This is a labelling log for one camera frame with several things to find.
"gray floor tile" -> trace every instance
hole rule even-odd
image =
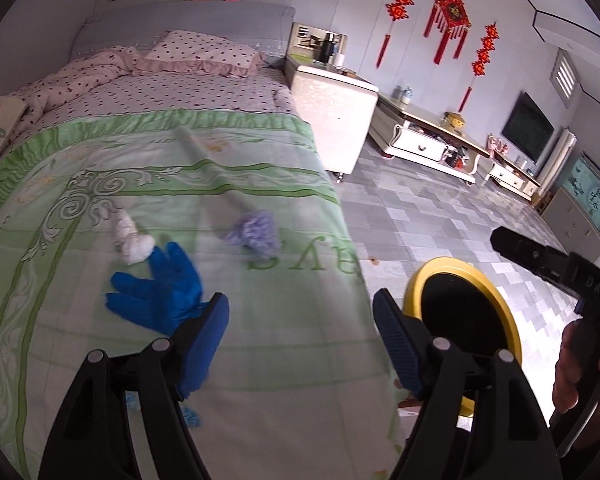
[[[528,202],[492,182],[466,186],[413,162],[387,160],[369,139],[336,191],[370,295],[386,287],[401,306],[410,276],[437,256],[466,261],[492,281],[516,319],[523,370],[549,416],[560,333],[575,319],[575,300],[501,259],[489,242],[491,231],[506,225],[560,249]]]

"ceiling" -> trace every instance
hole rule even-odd
[[[527,0],[542,38],[570,52],[583,90],[600,102],[600,20],[584,0]]]

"window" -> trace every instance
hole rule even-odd
[[[571,59],[569,59],[567,53],[561,48],[558,49],[558,56],[555,58],[554,70],[551,72],[551,82],[554,84],[558,94],[560,94],[564,105],[569,107],[573,91],[576,85],[579,84],[579,81]]]

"polka dot pillowcase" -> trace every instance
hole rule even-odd
[[[138,61],[136,69],[248,77],[263,63],[264,55],[250,46],[208,34],[172,30]]]

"headboard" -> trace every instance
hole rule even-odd
[[[165,30],[192,30],[284,57],[296,10],[260,2],[160,2],[93,16],[78,33],[72,59],[116,44],[152,48]]]

